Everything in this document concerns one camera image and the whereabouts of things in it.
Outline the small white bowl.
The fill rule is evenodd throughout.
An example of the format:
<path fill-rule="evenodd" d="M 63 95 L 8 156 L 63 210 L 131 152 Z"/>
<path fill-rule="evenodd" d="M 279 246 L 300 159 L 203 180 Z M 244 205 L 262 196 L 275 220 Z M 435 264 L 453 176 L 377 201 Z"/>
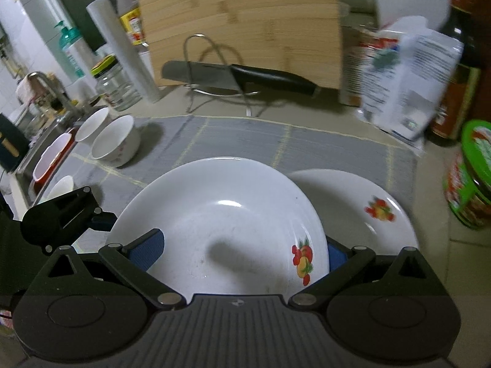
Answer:
<path fill-rule="evenodd" d="M 45 200 L 48 201 L 68 194 L 72 192 L 72 190 L 74 190 L 74 179 L 71 175 L 66 175 L 56 182 Z"/>

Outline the plain white bowl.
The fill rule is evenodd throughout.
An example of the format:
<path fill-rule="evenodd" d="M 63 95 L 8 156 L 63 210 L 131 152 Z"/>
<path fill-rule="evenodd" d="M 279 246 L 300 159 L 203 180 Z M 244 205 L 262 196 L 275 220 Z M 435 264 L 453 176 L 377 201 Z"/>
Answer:
<path fill-rule="evenodd" d="M 108 107 L 101 108 L 88 117 L 76 132 L 76 143 L 92 145 L 95 138 L 111 123 Z"/>

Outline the white floral bowl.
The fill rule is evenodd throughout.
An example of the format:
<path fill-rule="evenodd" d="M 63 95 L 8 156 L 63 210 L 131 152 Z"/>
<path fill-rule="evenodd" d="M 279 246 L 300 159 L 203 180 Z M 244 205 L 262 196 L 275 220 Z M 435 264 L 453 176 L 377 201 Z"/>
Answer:
<path fill-rule="evenodd" d="M 121 116 L 95 138 L 91 158 L 117 168 L 128 163 L 137 153 L 141 136 L 133 116 Z"/>

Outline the white plate with fruit print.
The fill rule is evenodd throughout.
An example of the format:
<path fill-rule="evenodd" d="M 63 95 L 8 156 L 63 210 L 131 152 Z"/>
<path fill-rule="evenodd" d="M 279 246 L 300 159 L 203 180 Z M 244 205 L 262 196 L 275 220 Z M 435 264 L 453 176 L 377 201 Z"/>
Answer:
<path fill-rule="evenodd" d="M 313 205 L 288 177 L 252 159 L 181 165 L 122 211 L 110 243 L 159 229 L 164 250 L 148 272 L 191 300 L 196 294 L 289 298 L 330 270 Z"/>

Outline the grey checked table mat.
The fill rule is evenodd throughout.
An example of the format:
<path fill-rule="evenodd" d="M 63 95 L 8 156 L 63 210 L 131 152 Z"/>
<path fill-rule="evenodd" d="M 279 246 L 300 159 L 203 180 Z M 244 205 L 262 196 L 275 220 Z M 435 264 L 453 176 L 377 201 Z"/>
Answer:
<path fill-rule="evenodd" d="M 289 175 L 299 170 L 341 170 L 379 185 L 410 219 L 414 200 L 415 155 L 361 136 L 245 119 L 175 116 L 139 118 L 141 146 L 120 169 L 91 158 L 86 144 L 76 144 L 52 181 L 71 175 L 78 187 L 90 185 L 106 210 L 120 213 L 154 179 L 188 162 L 237 156 L 268 164 Z"/>

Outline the metal sink faucet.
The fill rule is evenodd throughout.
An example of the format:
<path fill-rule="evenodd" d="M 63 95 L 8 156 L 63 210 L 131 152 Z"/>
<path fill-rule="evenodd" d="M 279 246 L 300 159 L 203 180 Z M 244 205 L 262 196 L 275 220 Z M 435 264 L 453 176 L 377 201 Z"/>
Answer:
<path fill-rule="evenodd" d="M 42 85 L 42 88 L 47 91 L 54 99 L 58 100 L 70 118 L 74 120 L 82 117 L 82 112 L 72 104 L 72 100 L 68 97 L 65 90 L 62 90 L 48 76 L 41 71 L 33 71 L 27 74 L 29 81 L 36 80 Z"/>

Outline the green lid sauce jar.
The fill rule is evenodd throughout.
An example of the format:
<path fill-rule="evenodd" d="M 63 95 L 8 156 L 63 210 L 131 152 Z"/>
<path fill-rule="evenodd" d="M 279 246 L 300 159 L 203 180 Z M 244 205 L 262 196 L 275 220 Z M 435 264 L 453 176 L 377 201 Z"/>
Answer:
<path fill-rule="evenodd" d="M 490 123 L 467 122 L 460 148 L 443 180 L 451 212 L 468 228 L 490 226 Z"/>

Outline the glass jar green lid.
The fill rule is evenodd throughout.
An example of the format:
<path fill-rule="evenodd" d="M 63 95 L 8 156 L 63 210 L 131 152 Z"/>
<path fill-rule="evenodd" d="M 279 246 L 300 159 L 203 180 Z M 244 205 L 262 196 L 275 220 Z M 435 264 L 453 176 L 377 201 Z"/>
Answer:
<path fill-rule="evenodd" d="M 114 55 L 107 55 L 91 69 L 96 90 L 116 111 L 126 110 L 141 100 L 141 95 Z"/>

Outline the teal pump soap bottle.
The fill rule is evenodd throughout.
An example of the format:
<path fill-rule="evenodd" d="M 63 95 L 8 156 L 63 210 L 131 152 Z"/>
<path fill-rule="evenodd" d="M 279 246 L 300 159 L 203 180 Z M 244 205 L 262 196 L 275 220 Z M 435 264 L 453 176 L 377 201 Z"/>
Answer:
<path fill-rule="evenodd" d="M 68 28 L 63 21 L 58 22 L 55 28 L 59 28 L 61 33 L 59 47 L 73 65 L 76 74 L 79 77 L 92 78 L 91 69 L 96 65 L 97 57 L 81 32 L 77 28 Z"/>

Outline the dark soy sauce bottle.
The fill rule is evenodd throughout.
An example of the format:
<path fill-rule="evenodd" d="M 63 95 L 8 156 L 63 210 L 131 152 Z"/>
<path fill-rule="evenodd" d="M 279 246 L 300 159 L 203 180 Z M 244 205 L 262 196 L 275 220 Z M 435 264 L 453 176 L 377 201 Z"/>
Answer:
<path fill-rule="evenodd" d="M 472 18 L 476 0 L 450 0 L 447 21 L 441 33 L 463 43 L 464 49 L 457 67 L 440 102 L 437 116 L 429 130 L 443 144 L 459 138 L 480 78 L 480 64 L 474 42 L 475 25 Z"/>

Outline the white plastic food bag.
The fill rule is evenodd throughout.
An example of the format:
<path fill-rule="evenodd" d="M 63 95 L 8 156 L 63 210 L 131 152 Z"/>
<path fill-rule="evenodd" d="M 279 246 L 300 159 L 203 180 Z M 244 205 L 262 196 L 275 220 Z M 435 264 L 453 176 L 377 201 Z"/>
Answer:
<path fill-rule="evenodd" d="M 463 42 L 427 23 L 407 16 L 377 31 L 361 62 L 359 119 L 416 152 L 464 50 Z"/>

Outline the white paper roll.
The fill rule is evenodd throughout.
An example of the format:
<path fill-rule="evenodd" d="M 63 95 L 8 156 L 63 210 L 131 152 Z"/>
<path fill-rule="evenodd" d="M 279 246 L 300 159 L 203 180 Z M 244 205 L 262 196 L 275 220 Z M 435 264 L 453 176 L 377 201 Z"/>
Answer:
<path fill-rule="evenodd" d="M 94 0 L 86 10 L 140 96 L 149 103 L 158 102 L 160 90 L 122 27 L 110 0 Z"/>

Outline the cooking oil bottle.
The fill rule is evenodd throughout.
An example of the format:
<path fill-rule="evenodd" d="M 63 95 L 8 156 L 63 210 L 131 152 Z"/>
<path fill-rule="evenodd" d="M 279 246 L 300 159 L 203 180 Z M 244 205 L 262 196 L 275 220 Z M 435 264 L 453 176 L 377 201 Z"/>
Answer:
<path fill-rule="evenodd" d="M 139 0 L 117 0 L 117 15 L 132 45 L 139 52 L 147 50 Z"/>

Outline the bamboo cutting board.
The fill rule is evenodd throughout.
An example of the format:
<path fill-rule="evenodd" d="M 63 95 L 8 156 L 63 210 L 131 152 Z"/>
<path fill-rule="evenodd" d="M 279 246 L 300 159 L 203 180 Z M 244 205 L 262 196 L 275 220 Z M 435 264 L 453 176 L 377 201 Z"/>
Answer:
<path fill-rule="evenodd" d="M 339 89 L 338 0 L 139 0 L 159 86 L 170 60 L 241 64 L 293 73 Z"/>

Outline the black handled cleaver knife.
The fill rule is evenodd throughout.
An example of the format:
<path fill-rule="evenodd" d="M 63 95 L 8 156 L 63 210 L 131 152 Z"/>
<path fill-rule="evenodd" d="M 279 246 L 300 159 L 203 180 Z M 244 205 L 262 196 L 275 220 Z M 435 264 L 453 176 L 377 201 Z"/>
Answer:
<path fill-rule="evenodd" d="M 216 65 L 209 63 L 210 66 L 207 68 L 204 65 L 205 62 L 192 62 L 193 76 L 195 81 L 198 82 L 198 75 L 200 70 L 205 72 L 208 68 L 215 68 Z M 246 86 L 248 84 L 254 84 L 258 86 L 263 86 L 272 90 L 285 90 L 289 92 L 299 93 L 306 96 L 314 96 L 319 87 L 314 82 L 305 79 L 302 76 L 296 74 L 288 73 L 285 71 L 278 71 L 272 69 L 264 69 L 258 67 L 247 67 L 238 64 L 228 65 L 235 77 L 238 85 L 246 91 Z M 161 76 L 163 79 L 172 80 L 177 82 L 188 83 L 187 73 L 186 73 L 186 63 L 185 61 L 168 61 L 161 68 Z M 203 87 L 207 86 L 204 80 L 201 81 Z M 217 88 L 223 90 L 229 90 L 229 86 L 223 86 L 223 88 Z"/>

